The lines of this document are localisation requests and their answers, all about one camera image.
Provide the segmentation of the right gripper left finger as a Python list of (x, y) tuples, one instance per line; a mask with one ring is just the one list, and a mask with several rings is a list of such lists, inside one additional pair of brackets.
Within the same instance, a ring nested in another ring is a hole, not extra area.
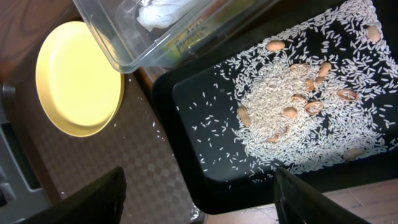
[(62, 202), (21, 224), (74, 224), (121, 222), (126, 199), (126, 178), (117, 166)]

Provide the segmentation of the white paper napkin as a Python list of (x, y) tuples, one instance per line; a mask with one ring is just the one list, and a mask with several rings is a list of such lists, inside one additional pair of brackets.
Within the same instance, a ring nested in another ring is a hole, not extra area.
[(149, 32), (165, 29), (180, 20), (195, 5), (197, 0), (153, 0), (139, 8), (138, 23)]

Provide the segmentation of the green snack wrapper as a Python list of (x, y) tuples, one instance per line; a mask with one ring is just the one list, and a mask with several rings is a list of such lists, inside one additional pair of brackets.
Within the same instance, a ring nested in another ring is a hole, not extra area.
[(169, 63), (180, 63), (187, 55), (206, 43), (206, 38), (213, 35), (222, 25), (236, 15), (232, 10), (223, 9), (207, 19), (199, 18), (192, 22), (182, 33), (167, 44), (163, 58)]

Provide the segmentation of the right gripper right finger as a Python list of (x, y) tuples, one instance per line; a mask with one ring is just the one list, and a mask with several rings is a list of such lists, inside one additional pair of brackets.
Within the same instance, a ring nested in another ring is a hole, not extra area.
[(366, 223), (312, 186), (278, 168), (274, 179), (274, 204), (280, 223)]

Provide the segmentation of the black waste tray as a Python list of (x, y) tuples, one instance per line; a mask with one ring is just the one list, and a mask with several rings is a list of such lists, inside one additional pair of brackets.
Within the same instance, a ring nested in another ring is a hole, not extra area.
[(195, 122), (206, 113), (227, 118), (229, 108), (237, 104), (226, 95), (232, 84), (222, 81), (219, 90), (210, 85), (216, 78), (215, 65), (282, 29), (341, 3), (342, 0), (307, 1), (293, 11), (282, 13), (280, 17), (163, 74), (154, 82), (151, 97), (155, 111), (192, 200), (200, 210), (220, 214), (266, 205), (274, 200), (271, 180), (254, 184), (244, 175), (250, 159), (245, 156), (243, 145), (233, 140), (231, 131), (216, 138), (211, 147), (196, 141), (196, 137), (208, 137), (210, 132), (193, 130)]

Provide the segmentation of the yellow plate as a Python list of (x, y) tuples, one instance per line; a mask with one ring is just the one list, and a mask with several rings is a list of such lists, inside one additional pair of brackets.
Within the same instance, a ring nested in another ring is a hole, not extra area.
[(116, 71), (84, 22), (56, 27), (37, 58), (35, 83), (48, 119), (74, 137), (100, 132), (116, 115), (124, 76)]

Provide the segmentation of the grey plastic dishwasher rack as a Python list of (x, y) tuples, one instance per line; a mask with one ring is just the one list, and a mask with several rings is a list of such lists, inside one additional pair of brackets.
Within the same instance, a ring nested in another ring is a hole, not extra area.
[(19, 223), (51, 206), (1, 103), (1, 223)]

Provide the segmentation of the clear plastic waste bin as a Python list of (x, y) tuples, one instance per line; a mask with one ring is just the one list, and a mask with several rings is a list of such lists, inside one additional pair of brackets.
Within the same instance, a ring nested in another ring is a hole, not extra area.
[[(276, 4), (275, 0), (203, 0), (168, 28), (150, 32), (137, 21), (139, 8), (151, 1), (73, 0), (82, 19), (110, 64), (121, 73), (138, 68), (175, 68), (204, 54), (235, 35)], [(180, 63), (169, 63), (162, 56), (167, 44), (199, 18), (207, 19), (223, 9), (236, 15), (222, 25), (206, 43), (194, 48)]]

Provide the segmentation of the dark brown serving tray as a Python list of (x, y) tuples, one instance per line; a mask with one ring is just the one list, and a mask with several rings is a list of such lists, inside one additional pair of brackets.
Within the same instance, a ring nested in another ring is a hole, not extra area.
[(76, 137), (46, 115), (37, 93), (41, 43), (3, 86), (6, 114), (52, 204), (70, 198), (111, 169), (126, 176), (123, 223), (204, 223), (150, 103), (132, 75), (122, 76), (124, 96), (98, 133)]

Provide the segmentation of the rice and nut waste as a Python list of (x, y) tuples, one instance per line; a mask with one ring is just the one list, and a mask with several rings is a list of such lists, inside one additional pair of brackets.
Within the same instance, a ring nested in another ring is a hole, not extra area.
[(205, 146), (233, 134), (256, 184), (397, 149), (397, 61), (372, 1), (346, 1), (215, 65), (236, 106), (192, 125)]

